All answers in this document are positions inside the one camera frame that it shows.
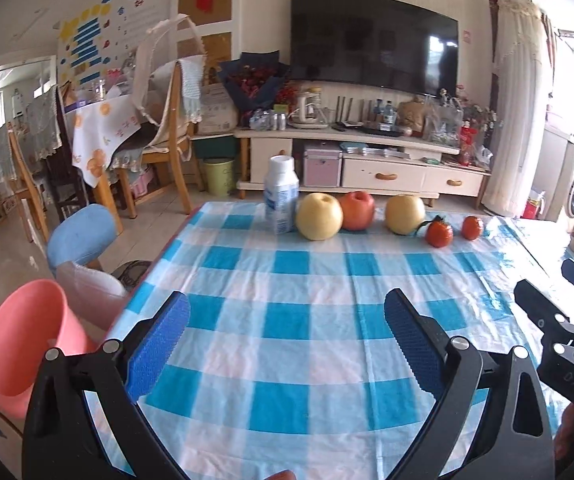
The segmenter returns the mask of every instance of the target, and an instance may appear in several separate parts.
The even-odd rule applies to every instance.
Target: drawer handle
[[[376,178],[378,180],[396,180],[398,178],[398,175],[396,173],[392,173],[389,175],[385,175],[383,173],[376,173]]]

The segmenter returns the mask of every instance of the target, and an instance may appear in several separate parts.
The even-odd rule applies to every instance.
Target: black flat screen tv
[[[291,0],[291,78],[456,95],[458,22],[396,0]]]

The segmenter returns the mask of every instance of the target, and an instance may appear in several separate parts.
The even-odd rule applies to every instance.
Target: pink storage case
[[[339,187],[342,150],[337,142],[307,142],[304,150],[305,186]]]

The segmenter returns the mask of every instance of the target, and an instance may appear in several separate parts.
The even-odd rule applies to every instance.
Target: blue plastic stool
[[[86,265],[100,256],[116,239],[116,225],[109,209],[90,204],[60,224],[47,243],[49,269],[64,262]]]

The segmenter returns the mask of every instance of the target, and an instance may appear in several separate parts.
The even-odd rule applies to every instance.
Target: red apple
[[[362,231],[373,221],[375,205],[373,197],[366,191],[352,191],[340,197],[343,208],[343,229]]]

